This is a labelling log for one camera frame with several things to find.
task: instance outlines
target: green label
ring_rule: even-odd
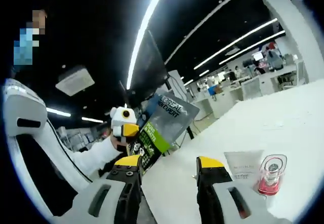
[[[161,153],[166,152],[170,145],[166,142],[166,140],[159,134],[159,132],[153,127],[150,122],[147,122],[144,131],[148,134],[153,144],[158,148]]]

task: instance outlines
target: ceiling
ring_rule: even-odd
[[[160,0],[148,29],[164,61],[176,46],[223,0]],[[18,27],[31,20],[32,9],[47,12],[46,34],[33,50],[33,65],[22,68],[16,79],[32,88],[47,104],[72,114],[71,118],[50,114],[55,127],[89,127],[81,117],[105,120],[112,106],[123,105],[118,86],[126,84],[136,35],[150,0],[27,0],[15,14]],[[216,56],[197,70],[193,68],[248,31],[271,19],[261,0],[233,0],[209,19],[167,64],[177,69],[184,82],[215,70],[226,58]],[[274,34],[270,25],[236,45],[244,49]],[[55,88],[58,76],[76,65],[84,65],[95,81],[85,91],[69,97]]]

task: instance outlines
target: fluorescent light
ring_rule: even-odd
[[[212,56],[210,56],[209,58],[205,59],[203,62],[201,62],[200,64],[198,64],[195,68],[193,69],[198,69],[199,67],[201,67],[203,64],[207,63],[209,60],[211,60],[212,58],[216,57],[218,54],[220,54],[221,52],[225,51],[226,49],[228,49],[229,47],[233,46],[235,43],[241,41],[242,39],[246,38],[247,36],[257,32],[258,30],[266,27],[267,25],[270,25],[274,22],[276,22],[278,19],[274,18],[273,20],[270,20],[266,23],[264,23],[263,25],[260,25],[259,27],[249,31],[248,33],[246,33],[245,35],[241,36],[240,38],[236,39],[235,41],[233,41],[232,43],[228,44],[226,47],[222,48],[221,50],[219,50],[218,52],[214,53]]]
[[[95,122],[95,123],[103,123],[102,120],[97,120],[97,119],[89,119],[89,118],[85,118],[85,117],[82,117],[81,119],[85,120],[85,121]]]
[[[184,86],[189,85],[193,80],[189,80],[187,83],[184,84]]]
[[[49,113],[54,113],[54,114],[65,116],[65,117],[70,117],[71,116],[71,114],[69,114],[69,113],[65,113],[63,111],[58,111],[58,110],[55,110],[55,109],[52,109],[52,108],[49,108],[49,107],[46,107],[46,111],[48,111]]]
[[[131,87],[131,82],[132,82],[132,77],[133,77],[133,71],[134,71],[134,67],[135,67],[135,62],[137,59],[137,55],[138,52],[140,50],[140,46],[148,25],[148,22],[155,10],[155,7],[157,5],[159,0],[151,0],[151,3],[149,4],[149,6],[147,7],[147,10],[145,12],[145,15],[143,17],[140,29],[137,33],[137,37],[136,37],[136,41],[135,41],[135,45],[134,45],[134,49],[132,52],[132,57],[131,57],[131,64],[128,70],[128,78],[127,78],[127,84],[126,84],[126,89],[129,90]]]
[[[209,69],[207,69],[205,72],[202,72],[199,76],[203,76],[204,74],[208,73]]]
[[[276,33],[276,34],[274,34],[274,35],[268,36],[267,38],[265,38],[265,39],[263,39],[263,40],[261,40],[261,41],[259,41],[259,42],[257,42],[257,43],[254,43],[253,45],[251,45],[251,46],[249,46],[249,47],[243,49],[242,51],[240,51],[240,52],[234,54],[233,56],[231,56],[231,57],[229,57],[229,58],[223,60],[223,61],[220,62],[219,64],[221,65],[221,64],[227,62],[228,60],[230,60],[230,59],[232,59],[232,58],[234,58],[234,57],[236,57],[236,56],[242,54],[243,52],[245,52],[245,51],[247,51],[247,50],[249,50],[249,49],[251,49],[251,48],[253,48],[253,47],[255,47],[255,46],[257,46],[257,45],[259,45],[259,44],[261,44],[261,43],[263,43],[263,42],[265,42],[265,41],[267,41],[267,40],[270,40],[270,39],[272,39],[272,38],[274,38],[274,37],[276,37],[276,36],[278,36],[278,35],[280,35],[280,34],[284,34],[284,33],[285,33],[285,31],[282,30],[282,31],[280,31],[280,32],[278,32],[278,33]]]

